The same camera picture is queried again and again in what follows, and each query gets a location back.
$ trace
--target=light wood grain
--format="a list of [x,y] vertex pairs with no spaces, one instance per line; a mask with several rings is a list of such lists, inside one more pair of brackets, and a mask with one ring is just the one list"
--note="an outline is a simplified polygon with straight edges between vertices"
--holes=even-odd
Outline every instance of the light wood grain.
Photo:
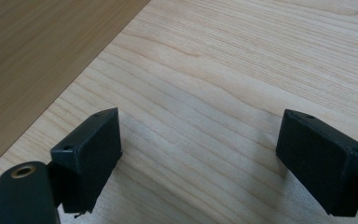
[[147,2],[0,1],[0,156]]
[[275,157],[282,113],[358,140],[358,1],[153,0],[0,159],[48,151],[119,108],[124,156],[93,214],[63,223],[358,223]]

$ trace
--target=wooden surface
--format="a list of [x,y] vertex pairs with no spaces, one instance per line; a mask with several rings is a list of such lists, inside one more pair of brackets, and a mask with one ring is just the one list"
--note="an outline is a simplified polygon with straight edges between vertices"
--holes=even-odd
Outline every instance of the wooden surface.
[[124,156],[63,223],[358,223],[275,157],[285,108],[358,140],[358,1],[153,0],[0,159],[48,151],[119,108]]
[[0,0],[0,156],[148,0]]

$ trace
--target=wooden table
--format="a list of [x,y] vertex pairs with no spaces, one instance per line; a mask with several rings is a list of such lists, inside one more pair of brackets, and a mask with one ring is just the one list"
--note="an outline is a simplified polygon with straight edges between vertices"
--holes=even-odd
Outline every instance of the wooden table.
[[0,158],[0,174],[119,108],[124,156],[63,223],[358,223],[275,157],[285,108],[358,140],[358,1],[152,0]]

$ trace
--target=black plastic part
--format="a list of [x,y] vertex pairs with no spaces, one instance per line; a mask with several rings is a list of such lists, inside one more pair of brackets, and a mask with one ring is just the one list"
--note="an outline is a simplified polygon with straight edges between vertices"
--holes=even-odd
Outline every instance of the black plastic part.
[[52,172],[59,183],[66,213],[92,212],[107,179],[120,159],[116,108],[96,113],[51,151]]
[[358,210],[358,142],[313,116],[285,110],[277,156],[327,214]]
[[60,223],[43,162],[26,162],[1,175],[1,223]]

